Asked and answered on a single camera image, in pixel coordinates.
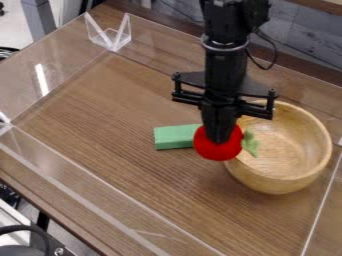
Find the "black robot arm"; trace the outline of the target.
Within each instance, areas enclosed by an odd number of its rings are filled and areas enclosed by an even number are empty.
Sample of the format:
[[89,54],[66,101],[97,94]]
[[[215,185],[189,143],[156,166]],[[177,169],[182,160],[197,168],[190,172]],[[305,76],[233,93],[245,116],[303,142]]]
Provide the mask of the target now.
[[176,72],[172,100],[197,106],[204,135],[228,141],[243,116],[271,119],[275,89],[247,76],[249,34],[268,21],[268,0],[198,0],[204,20],[200,37],[204,69]]

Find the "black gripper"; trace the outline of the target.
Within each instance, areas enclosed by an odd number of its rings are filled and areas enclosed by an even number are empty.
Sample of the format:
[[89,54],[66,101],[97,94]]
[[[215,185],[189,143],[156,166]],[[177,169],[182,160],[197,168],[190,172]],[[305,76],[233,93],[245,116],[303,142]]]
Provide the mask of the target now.
[[174,72],[172,100],[201,110],[207,138],[228,141],[240,116],[272,119],[277,92],[247,75],[247,49],[205,51],[204,70]]

